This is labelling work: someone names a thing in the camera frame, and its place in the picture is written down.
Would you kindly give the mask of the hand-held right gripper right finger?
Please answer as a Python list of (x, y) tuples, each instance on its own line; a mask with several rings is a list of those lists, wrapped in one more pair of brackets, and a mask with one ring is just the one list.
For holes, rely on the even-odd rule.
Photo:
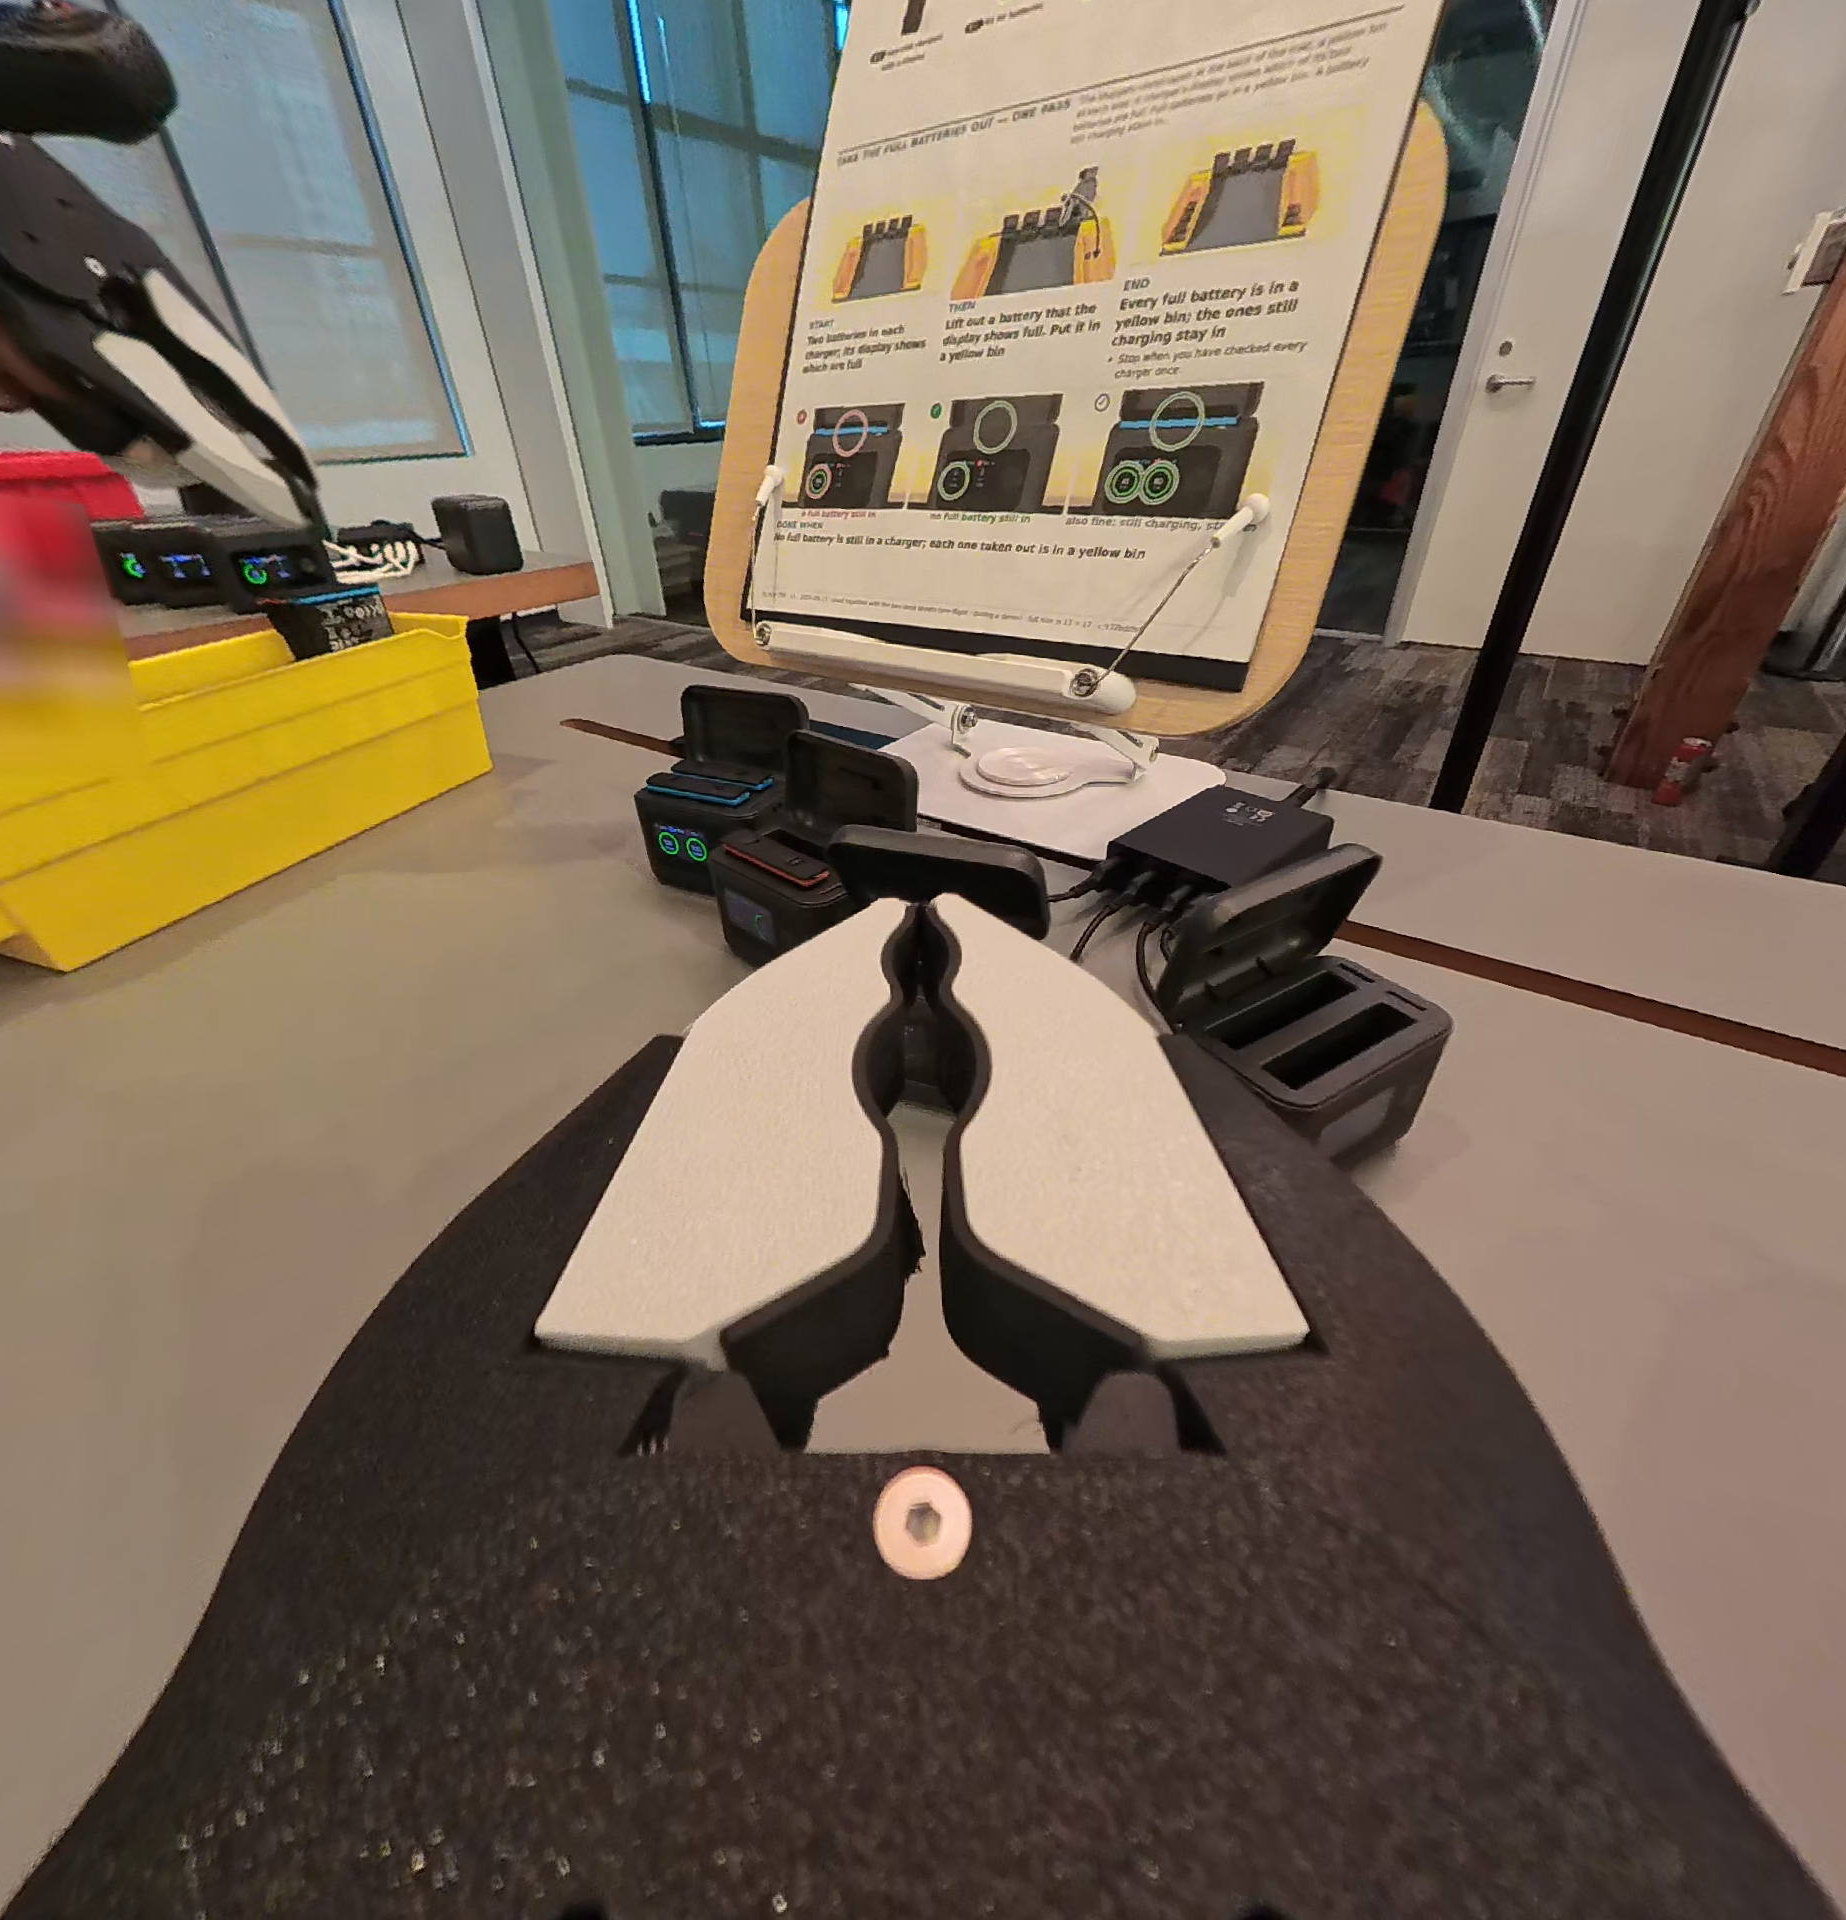
[(954, 895), (930, 905), (946, 1331), (1060, 1452), (1109, 1381), (1300, 1352), (1313, 1325), (1150, 1023)]

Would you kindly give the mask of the yellow plastic bin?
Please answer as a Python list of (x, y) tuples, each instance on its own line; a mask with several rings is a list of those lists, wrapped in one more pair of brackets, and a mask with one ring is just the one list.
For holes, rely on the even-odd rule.
[(312, 660), (237, 636), (137, 660), (111, 772), (0, 772), (0, 955), (75, 972), (494, 769), (468, 623)]

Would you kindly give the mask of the wooden edged table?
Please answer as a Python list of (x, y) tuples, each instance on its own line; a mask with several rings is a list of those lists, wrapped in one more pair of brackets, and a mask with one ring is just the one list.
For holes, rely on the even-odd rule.
[[(524, 566), (507, 574), (463, 574), (439, 555), (412, 577), (382, 584), (388, 613), (494, 619), (544, 613), (600, 598), (600, 574), (589, 558), (529, 553)], [(132, 660), (183, 653), (248, 633), (260, 617), (228, 606), (117, 606), (121, 635)]]

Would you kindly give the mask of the white door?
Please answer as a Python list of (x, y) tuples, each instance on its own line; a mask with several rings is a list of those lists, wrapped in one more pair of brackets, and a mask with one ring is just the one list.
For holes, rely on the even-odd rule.
[(1481, 649), (1528, 514), (1583, 319), (1547, 319), (1562, 271), (1541, 171), (1585, 3), (1451, 5), (1425, 101), (1448, 140), (1444, 224), (1398, 373), (1422, 376), (1417, 490), (1384, 638)]

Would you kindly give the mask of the white paper poster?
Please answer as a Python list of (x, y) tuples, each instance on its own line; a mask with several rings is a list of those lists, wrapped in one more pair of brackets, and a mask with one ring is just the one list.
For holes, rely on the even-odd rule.
[(855, 5), (766, 623), (1238, 691), (1447, 5)]

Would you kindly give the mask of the wooden pillar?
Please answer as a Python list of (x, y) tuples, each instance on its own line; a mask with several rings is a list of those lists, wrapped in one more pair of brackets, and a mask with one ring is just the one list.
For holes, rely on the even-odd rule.
[(1653, 792), (1734, 724), (1846, 505), (1846, 253), (1737, 474), (1605, 767)]

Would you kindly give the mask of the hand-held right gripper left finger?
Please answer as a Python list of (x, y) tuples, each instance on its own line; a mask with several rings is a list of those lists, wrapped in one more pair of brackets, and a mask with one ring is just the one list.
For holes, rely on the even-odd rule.
[(737, 1377), (779, 1447), (888, 1357), (926, 1255), (891, 1113), (918, 933), (881, 901), (686, 1032), (534, 1327), (555, 1352)]

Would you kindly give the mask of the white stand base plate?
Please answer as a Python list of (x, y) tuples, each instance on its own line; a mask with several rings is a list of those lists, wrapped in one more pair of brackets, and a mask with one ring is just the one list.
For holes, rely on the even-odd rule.
[(978, 721), (964, 743), (968, 753), (946, 728), (926, 724), (884, 747), (915, 771), (918, 818), (1082, 865), (1225, 786), (1225, 772), (1210, 762), (1161, 755), (1138, 771), (1094, 735)]

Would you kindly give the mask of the black charging hub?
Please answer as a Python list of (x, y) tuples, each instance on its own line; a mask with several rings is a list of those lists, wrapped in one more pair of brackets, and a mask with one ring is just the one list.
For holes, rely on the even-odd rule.
[(1123, 901), (1199, 901), (1329, 853), (1336, 824), (1310, 806), (1209, 786), (1118, 834), (1102, 887)]

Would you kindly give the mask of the dark desk black legs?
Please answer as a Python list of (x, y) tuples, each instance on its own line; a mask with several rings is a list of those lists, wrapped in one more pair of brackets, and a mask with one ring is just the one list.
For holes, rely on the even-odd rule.
[(1817, 878), (1846, 836), (1846, 731), (1820, 774), (1790, 808), (1765, 871), (1790, 878)]

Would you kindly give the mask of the red cardboard box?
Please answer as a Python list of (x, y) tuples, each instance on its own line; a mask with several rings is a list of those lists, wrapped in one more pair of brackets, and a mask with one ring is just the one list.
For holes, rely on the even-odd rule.
[(0, 494), (63, 500), (92, 518), (142, 516), (132, 483), (82, 450), (0, 449)]

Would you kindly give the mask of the instruction sheet on wooden stand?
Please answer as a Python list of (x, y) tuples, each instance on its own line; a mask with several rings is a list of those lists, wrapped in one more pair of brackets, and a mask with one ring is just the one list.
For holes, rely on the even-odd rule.
[[(1138, 680), (1134, 707), (1118, 717), (1126, 731), (1182, 738), (1240, 724), (1260, 714), (1304, 662), (1442, 227), (1447, 184), (1447, 136), (1435, 110), (1419, 105), (1297, 508), (1280, 516), (1289, 534), (1247, 682), (1229, 693)], [(811, 203), (793, 204), (752, 265), (722, 432), (704, 606), (718, 646), (747, 667), (770, 665), (744, 600), (756, 492), (777, 445), (809, 224)]]

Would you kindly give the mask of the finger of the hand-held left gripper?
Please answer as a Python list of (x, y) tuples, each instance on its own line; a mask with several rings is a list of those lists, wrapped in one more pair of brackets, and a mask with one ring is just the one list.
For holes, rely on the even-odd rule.
[(260, 450), (266, 469), (290, 496), (285, 523), (329, 526), (312, 458), (287, 408), (247, 352), (199, 305), (171, 265), (141, 272), (145, 337), (178, 368), (194, 392)]
[(107, 394), (137, 420), (192, 483), (214, 488), (266, 523), (308, 521), (308, 455), (264, 381), (228, 352), (200, 373), (165, 358), (153, 342), (101, 331), (95, 355)]

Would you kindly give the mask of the bundle of black batteries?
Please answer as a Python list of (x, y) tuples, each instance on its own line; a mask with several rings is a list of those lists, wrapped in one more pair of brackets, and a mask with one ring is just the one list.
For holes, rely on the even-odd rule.
[(375, 587), (270, 596), (260, 602), (260, 613), (297, 662), (346, 654), (397, 635), (382, 593)]

